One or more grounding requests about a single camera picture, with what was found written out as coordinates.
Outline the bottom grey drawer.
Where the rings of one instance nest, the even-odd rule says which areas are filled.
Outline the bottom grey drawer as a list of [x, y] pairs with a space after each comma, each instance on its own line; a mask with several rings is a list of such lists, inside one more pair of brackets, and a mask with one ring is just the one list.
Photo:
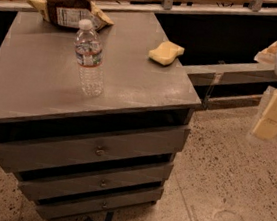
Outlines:
[[40, 204], [36, 207], [37, 213], [43, 219], [56, 219], [72, 215], [87, 214], [89, 212], [101, 212], [113, 210], [131, 205], [155, 202], [161, 199], [162, 187], [152, 187], [139, 189], [130, 192], [121, 192], [97, 196], [91, 198], [81, 198], [79, 200], [65, 201], [59, 204]]

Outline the grey drawer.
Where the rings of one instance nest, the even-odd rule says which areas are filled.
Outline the grey drawer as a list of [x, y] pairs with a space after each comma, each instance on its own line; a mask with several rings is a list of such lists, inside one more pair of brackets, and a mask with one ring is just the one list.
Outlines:
[[18, 187], [28, 200], [46, 200], [66, 195], [78, 195], [95, 191], [112, 190], [116, 188], [136, 186], [140, 184], [162, 182], [170, 177], [173, 163], [156, 163], [146, 166], [133, 166], [114, 172], [98, 174], [67, 176], [54, 180], [25, 181]]
[[162, 187], [152, 187], [139, 189], [130, 192], [121, 192], [97, 196], [91, 198], [81, 198], [79, 200], [65, 201], [59, 204], [40, 204], [36, 207], [37, 213], [43, 219], [56, 219], [72, 215], [87, 214], [89, 212], [101, 212], [113, 210], [131, 205], [155, 202], [161, 199]]
[[0, 144], [5, 172], [24, 172], [99, 161], [180, 152], [189, 127], [161, 127], [127, 134], [84, 139], [54, 139]]

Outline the middle grey drawer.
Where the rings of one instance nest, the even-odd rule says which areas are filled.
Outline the middle grey drawer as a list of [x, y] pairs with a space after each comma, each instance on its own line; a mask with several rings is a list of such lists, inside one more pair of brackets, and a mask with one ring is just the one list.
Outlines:
[[116, 188], [136, 186], [140, 184], [162, 182], [170, 177], [173, 163], [156, 163], [146, 166], [133, 166], [114, 172], [98, 174], [67, 176], [54, 180], [25, 181], [18, 187], [28, 200], [46, 200], [66, 195], [78, 195], [95, 191], [112, 190]]

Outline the clear plastic water bottle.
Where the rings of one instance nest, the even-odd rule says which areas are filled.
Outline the clear plastic water bottle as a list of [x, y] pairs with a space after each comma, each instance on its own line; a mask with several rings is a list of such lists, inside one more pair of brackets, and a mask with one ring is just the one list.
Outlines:
[[91, 20], [82, 19], [74, 41], [79, 77], [84, 94], [92, 97], [103, 92], [102, 44]]

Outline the yellow sponge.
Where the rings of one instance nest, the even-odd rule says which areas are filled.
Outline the yellow sponge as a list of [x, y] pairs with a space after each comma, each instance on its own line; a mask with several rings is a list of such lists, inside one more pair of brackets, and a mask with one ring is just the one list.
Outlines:
[[171, 64], [178, 56], [184, 53], [184, 48], [170, 41], [164, 41], [158, 47], [149, 51], [150, 59], [161, 65]]

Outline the grey drawer cabinet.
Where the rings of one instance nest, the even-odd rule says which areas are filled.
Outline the grey drawer cabinet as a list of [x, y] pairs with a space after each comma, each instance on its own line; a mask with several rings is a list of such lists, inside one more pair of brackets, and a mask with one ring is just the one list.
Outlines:
[[[0, 144], [114, 136], [152, 128], [188, 126], [197, 93], [179, 63], [160, 66], [148, 57], [165, 38], [151, 13], [120, 13], [100, 34], [104, 90], [89, 97], [80, 86], [72, 32], [36, 12], [20, 12], [0, 46]], [[157, 154], [24, 172], [18, 184], [82, 176], [133, 166], [174, 162]], [[162, 187], [162, 182], [30, 200], [35, 207], [107, 194]]]

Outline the brown and yellow snack bag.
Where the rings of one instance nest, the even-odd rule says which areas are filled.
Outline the brown and yellow snack bag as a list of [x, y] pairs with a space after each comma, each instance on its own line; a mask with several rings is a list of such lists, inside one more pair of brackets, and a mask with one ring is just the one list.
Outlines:
[[114, 25], [93, 1], [88, 0], [28, 0], [47, 22], [61, 28], [78, 28], [82, 19], [91, 20], [96, 31]]

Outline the top grey drawer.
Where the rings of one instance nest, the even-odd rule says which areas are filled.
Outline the top grey drawer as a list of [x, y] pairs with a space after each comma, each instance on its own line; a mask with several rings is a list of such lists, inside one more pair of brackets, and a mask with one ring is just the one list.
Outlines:
[[24, 172], [99, 161], [180, 152], [189, 127], [161, 127], [127, 134], [84, 139], [54, 139], [0, 144], [5, 172]]

